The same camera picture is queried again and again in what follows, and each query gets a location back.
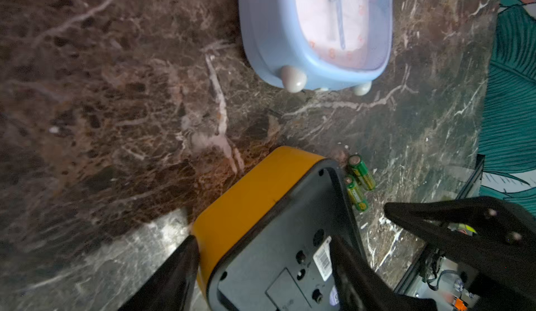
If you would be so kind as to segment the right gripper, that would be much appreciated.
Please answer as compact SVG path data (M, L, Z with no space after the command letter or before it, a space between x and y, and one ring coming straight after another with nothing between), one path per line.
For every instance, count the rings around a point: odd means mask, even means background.
M387 203L385 216L491 282L481 310L535 309L535 217L493 197Z

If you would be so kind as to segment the yellow alarm clock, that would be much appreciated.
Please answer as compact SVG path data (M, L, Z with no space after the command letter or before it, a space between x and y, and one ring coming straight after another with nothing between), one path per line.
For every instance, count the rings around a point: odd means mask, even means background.
M211 310L339 310L329 245L362 255L339 163L283 146L196 219Z

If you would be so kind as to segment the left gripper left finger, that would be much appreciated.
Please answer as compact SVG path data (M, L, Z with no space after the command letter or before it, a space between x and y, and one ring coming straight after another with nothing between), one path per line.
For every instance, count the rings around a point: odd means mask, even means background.
M200 253L188 236L152 277L120 310L188 310L191 305Z

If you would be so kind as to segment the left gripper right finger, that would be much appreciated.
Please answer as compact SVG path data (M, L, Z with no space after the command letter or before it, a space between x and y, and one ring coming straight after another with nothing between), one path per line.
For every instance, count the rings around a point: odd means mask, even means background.
M396 294L342 238L329 244L341 310L436 310L433 299Z

